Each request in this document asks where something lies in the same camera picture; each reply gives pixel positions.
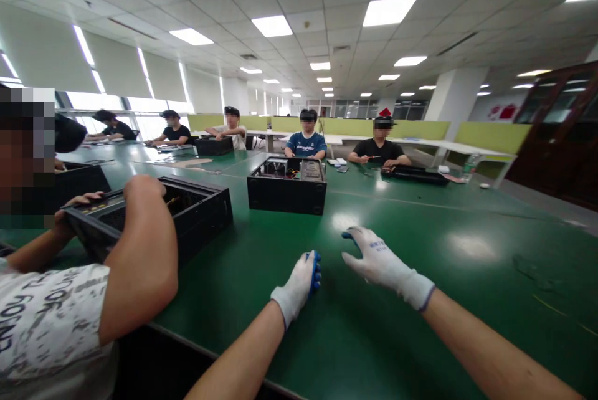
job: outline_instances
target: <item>green table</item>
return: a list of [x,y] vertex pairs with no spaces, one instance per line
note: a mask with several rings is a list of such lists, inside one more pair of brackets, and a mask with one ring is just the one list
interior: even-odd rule
[[[598,331],[598,239],[589,234],[494,190],[387,182],[357,166],[346,174],[328,168],[321,217],[250,210],[245,177],[265,154],[214,158],[206,168],[221,170],[216,176],[133,163],[154,152],[133,146],[73,157],[115,158],[105,167],[113,189],[136,173],[176,174],[226,186],[232,200],[234,224],[181,269],[176,298],[154,320],[165,333],[222,353],[286,282],[300,253],[316,249],[322,289],[287,331],[267,375],[271,383],[308,399],[483,398],[418,314],[345,266],[341,251],[357,249],[340,234],[359,224],[548,370],[588,398],[598,394],[598,340],[578,324]],[[2,231],[0,240],[20,244],[31,235]],[[60,265],[73,264],[74,252],[67,249],[70,258]],[[542,291],[516,271],[516,254],[556,280],[556,291]]]

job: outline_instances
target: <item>white t-shirt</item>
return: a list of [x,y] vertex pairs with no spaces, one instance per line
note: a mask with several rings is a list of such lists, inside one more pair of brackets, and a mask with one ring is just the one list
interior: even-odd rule
[[[245,145],[245,138],[247,137],[247,128],[245,126],[237,126],[237,128],[241,128],[245,131],[245,136],[243,137],[241,134],[235,134],[235,135],[227,135],[229,137],[232,137],[232,147],[233,149],[236,150],[246,150],[247,147]],[[224,126],[216,126],[214,128],[216,130],[216,132],[218,133],[222,133],[224,131],[229,130],[229,127],[227,125]]]
[[118,348],[98,335],[109,273],[21,274],[0,259],[0,399],[110,398]]

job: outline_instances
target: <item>blue t-shirt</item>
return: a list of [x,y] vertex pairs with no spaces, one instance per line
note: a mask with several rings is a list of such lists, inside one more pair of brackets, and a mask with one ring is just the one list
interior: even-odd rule
[[295,132],[288,139],[287,148],[291,148],[297,157],[309,157],[319,151],[326,151],[326,140],[317,132],[309,138],[305,138],[303,132]]

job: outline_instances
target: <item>white work glove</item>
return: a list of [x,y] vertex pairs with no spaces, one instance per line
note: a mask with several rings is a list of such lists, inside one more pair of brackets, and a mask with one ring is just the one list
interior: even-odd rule
[[430,279],[409,268],[370,229],[349,227],[343,232],[343,238],[352,238],[363,257],[359,260],[343,252],[343,260],[348,267],[364,277],[368,283],[382,285],[395,291],[417,311],[425,310],[435,288]]
[[291,322],[297,319],[299,311],[305,305],[312,293],[320,287],[320,265],[319,253],[315,250],[309,254],[301,254],[295,264],[287,284],[274,288],[270,298],[274,300],[282,311],[285,319],[285,330]]

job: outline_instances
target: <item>water bottle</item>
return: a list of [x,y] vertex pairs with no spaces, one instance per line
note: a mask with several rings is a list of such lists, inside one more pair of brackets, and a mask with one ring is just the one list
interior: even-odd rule
[[475,168],[478,166],[478,163],[482,160],[482,156],[479,154],[471,154],[465,164],[463,165],[463,172],[461,173],[461,180],[465,181],[465,183],[469,183],[472,179],[473,174],[475,173]]

